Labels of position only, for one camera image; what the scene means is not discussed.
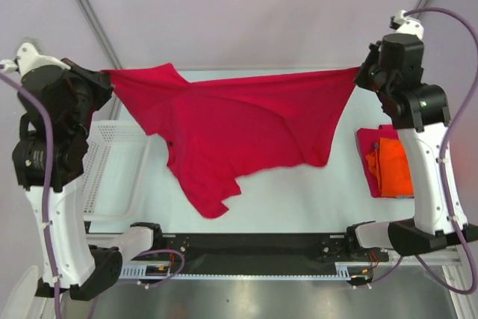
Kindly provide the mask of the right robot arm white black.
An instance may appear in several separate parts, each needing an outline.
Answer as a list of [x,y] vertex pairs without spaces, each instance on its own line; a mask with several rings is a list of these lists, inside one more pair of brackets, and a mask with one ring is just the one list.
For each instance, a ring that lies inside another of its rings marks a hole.
[[477,240],[477,226],[468,222],[453,175],[447,96],[438,85],[421,81],[424,28],[405,10],[392,16],[390,26],[392,33],[370,44],[355,83],[377,95],[397,130],[409,164],[415,214],[348,227],[354,236],[345,240],[344,250],[353,260],[362,260],[371,248],[412,256]]

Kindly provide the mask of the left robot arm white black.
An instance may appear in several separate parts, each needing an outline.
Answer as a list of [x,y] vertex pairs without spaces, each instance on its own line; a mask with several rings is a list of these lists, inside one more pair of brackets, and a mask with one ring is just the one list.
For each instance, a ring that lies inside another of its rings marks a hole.
[[44,272],[36,294],[67,292],[74,300],[92,300],[117,283],[126,262],[141,254],[155,259],[165,250],[155,223],[134,223],[107,247],[87,242],[78,198],[83,159],[93,114],[114,87],[107,74],[44,55],[31,40],[5,68],[21,77],[18,98],[25,113],[12,160],[41,238]]

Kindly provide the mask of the white perforated plastic basket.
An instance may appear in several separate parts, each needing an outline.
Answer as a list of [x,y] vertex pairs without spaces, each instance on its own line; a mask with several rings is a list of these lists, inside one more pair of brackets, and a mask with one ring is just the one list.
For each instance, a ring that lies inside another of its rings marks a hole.
[[126,220],[137,210],[150,140],[132,121],[92,122],[84,156],[84,219]]

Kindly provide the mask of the crimson red t shirt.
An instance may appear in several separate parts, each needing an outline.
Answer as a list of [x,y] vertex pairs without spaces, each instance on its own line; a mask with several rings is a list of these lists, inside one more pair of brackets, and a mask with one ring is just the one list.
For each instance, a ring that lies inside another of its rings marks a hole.
[[237,178],[276,167],[324,167],[356,68],[190,82],[172,64],[111,69],[114,91],[205,218],[227,212]]

